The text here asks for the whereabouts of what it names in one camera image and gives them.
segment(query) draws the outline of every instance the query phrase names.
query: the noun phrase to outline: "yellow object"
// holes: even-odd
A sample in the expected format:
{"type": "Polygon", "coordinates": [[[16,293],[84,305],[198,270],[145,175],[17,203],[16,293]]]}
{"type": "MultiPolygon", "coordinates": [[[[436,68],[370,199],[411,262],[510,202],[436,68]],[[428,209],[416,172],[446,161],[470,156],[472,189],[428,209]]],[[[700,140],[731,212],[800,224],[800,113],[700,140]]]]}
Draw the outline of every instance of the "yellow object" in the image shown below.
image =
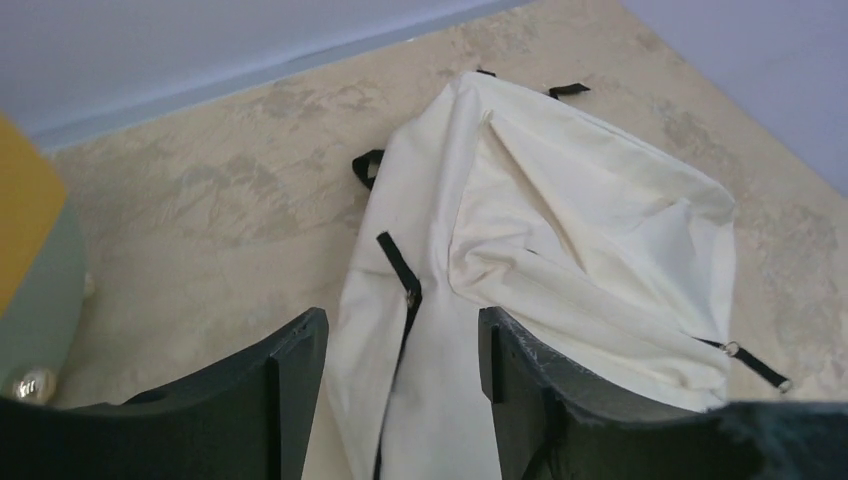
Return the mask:
{"type": "Polygon", "coordinates": [[[0,115],[0,316],[44,245],[65,196],[50,164],[0,115]]]}

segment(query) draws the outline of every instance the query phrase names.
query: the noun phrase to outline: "strap loop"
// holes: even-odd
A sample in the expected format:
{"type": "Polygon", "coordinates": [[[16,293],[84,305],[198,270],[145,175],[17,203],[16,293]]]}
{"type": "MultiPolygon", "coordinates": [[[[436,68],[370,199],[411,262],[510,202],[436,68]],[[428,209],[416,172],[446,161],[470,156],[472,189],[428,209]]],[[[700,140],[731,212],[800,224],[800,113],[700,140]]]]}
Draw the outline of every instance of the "strap loop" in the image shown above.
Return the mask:
{"type": "Polygon", "coordinates": [[[368,171],[371,170],[372,166],[376,165],[379,167],[380,163],[383,161],[383,154],[385,153],[385,150],[371,150],[365,155],[354,158],[351,162],[353,174],[356,175],[356,178],[358,178],[368,190],[374,188],[374,181],[377,179],[376,172],[373,176],[369,176],[368,171]]]}
{"type": "Polygon", "coordinates": [[[558,99],[560,96],[577,95],[578,93],[590,91],[592,91],[592,89],[582,83],[572,83],[571,85],[550,88],[548,90],[548,96],[558,99]]]}
{"type": "MultiPolygon", "coordinates": [[[[398,354],[398,361],[395,364],[395,375],[397,375],[398,368],[400,367],[400,362],[401,360],[403,360],[403,352],[404,350],[406,350],[406,339],[409,338],[409,332],[412,331],[412,324],[415,323],[415,316],[418,314],[418,307],[421,306],[421,282],[418,280],[418,277],[416,277],[415,274],[412,272],[412,269],[409,268],[409,265],[406,264],[406,261],[403,259],[403,255],[401,255],[400,250],[397,248],[395,241],[392,240],[392,236],[389,235],[389,232],[383,232],[378,235],[377,242],[380,244],[380,248],[383,249],[383,253],[386,254],[386,258],[389,260],[389,263],[395,270],[395,273],[397,274],[401,285],[403,285],[404,290],[406,290],[406,322],[403,325],[403,337],[401,337],[400,341],[400,353],[398,354]]],[[[374,480],[380,480],[382,468],[383,428],[381,426],[380,440],[377,444],[377,455],[374,460],[374,475],[372,477],[374,480]]]]}
{"type": "Polygon", "coordinates": [[[762,360],[752,355],[751,352],[742,348],[738,343],[728,342],[721,344],[712,340],[704,340],[703,338],[697,338],[696,340],[700,340],[707,345],[718,348],[728,357],[739,360],[745,364],[746,367],[753,370],[754,373],[759,375],[763,380],[769,382],[771,386],[780,390],[780,393],[786,393],[792,389],[792,380],[774,371],[771,367],[763,363],[762,360]]]}

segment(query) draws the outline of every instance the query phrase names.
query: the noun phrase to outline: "metal buckle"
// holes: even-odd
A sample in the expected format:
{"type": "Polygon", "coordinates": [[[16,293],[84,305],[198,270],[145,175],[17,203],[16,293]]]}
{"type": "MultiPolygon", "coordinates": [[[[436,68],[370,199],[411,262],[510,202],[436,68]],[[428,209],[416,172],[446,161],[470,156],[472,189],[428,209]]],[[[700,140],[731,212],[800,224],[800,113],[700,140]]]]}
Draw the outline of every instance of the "metal buckle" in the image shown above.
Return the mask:
{"type": "Polygon", "coordinates": [[[793,386],[794,384],[792,383],[792,380],[786,379],[786,381],[777,386],[777,389],[780,390],[781,394],[784,394],[789,390],[792,390],[793,386]]]}
{"type": "Polygon", "coordinates": [[[739,344],[736,342],[728,342],[721,346],[721,351],[728,357],[735,357],[739,353],[739,344]]]}

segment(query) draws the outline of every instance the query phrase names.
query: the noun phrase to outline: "baseboard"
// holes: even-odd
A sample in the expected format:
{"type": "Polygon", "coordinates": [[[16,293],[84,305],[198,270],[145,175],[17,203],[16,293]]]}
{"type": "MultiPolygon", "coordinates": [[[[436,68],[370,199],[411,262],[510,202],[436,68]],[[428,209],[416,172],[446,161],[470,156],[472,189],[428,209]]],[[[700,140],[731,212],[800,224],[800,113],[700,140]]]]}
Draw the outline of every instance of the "baseboard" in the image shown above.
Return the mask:
{"type": "Polygon", "coordinates": [[[453,25],[518,7],[531,0],[496,0],[462,12],[375,35],[355,42],[310,53],[294,60],[235,75],[211,84],[197,85],[173,95],[150,98],[129,107],[92,115],[41,131],[30,132],[32,140],[44,151],[55,151],[101,135],[123,130],[154,118],[217,98],[253,88],[281,78],[352,57],[394,43],[441,30],[453,25]]]}

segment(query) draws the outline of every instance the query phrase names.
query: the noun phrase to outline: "white canvas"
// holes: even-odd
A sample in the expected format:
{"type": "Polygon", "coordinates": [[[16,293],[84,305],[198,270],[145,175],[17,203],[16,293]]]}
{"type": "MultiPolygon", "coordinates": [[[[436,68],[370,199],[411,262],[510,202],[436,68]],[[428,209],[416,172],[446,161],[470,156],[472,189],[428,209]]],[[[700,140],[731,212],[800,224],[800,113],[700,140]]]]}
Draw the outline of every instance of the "white canvas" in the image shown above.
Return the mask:
{"type": "Polygon", "coordinates": [[[717,182],[539,92],[477,73],[386,149],[325,378],[354,478],[500,478],[477,312],[504,307],[623,388],[692,411],[726,400],[734,201],[717,182]],[[422,303],[395,376],[406,292],[422,303]]]}

